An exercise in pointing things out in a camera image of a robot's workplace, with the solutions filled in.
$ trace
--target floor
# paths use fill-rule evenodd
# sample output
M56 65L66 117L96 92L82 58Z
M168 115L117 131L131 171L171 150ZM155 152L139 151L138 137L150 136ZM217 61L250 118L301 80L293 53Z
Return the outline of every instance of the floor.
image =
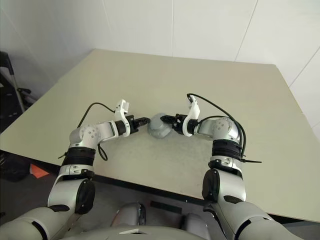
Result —
M40 179L29 175L16 183L1 179L0 211L5 212L5 216L0 218L0 224L11 221L33 208L45 206L55 179L54 175L47 175ZM122 205L140 202L146 206L147 225L177 228L180 225L182 215L195 213L200 215L207 223L212 240L225 240L217 222L209 213L203 212L199 205L106 183L95 182L95 187L96 194L93 208L78 220L74 228L75 232L79 229L89 231L108 227L116 211ZM182 208L182 214L151 207L151 201ZM284 226L305 240L320 240L320 223L304 221L288 223Z

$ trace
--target orange object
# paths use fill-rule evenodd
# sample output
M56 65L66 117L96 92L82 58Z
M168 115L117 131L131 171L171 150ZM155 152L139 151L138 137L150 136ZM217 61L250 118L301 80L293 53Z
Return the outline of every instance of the orange object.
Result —
M30 173L33 176L35 176L37 179L42 178L43 176L49 175L48 172L46 172L45 170L33 164L30 165Z

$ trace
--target table surface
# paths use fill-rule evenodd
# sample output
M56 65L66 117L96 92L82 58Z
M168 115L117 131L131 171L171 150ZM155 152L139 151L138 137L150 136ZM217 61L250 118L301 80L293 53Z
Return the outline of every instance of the table surface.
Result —
M186 93L218 104L244 127L247 201L285 217L320 221L320 144L275 65L93 50L0 136L4 151L60 165L89 104L130 102L135 118L187 114ZM200 118L221 113L198 100ZM84 124L113 120L94 106ZM202 199L212 142L147 128L103 143L95 173Z

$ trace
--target white wall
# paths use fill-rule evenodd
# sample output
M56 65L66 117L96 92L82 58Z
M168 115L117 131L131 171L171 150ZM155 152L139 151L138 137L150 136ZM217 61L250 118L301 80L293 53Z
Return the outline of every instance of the white wall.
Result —
M0 48L37 97L93 48L276 64L320 139L319 0L0 1Z

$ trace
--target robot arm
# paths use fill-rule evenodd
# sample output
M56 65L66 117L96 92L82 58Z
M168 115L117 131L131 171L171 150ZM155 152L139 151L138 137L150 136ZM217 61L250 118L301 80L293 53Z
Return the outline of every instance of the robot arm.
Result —
M125 116L129 103L121 100L115 109L115 121L78 127L70 134L70 145L58 177L51 189L47 207L32 209L1 226L0 238L10 240L56 240L93 207L95 186L94 158L98 144L119 136L128 137L149 119Z
M254 162L242 158L239 124L230 117L198 121L199 106L194 96L187 116L165 115L164 123L187 137L192 135L212 141L212 157L202 185L202 196L207 201L203 211L217 220L228 240L296 240L301 239L256 205L246 202L242 163Z

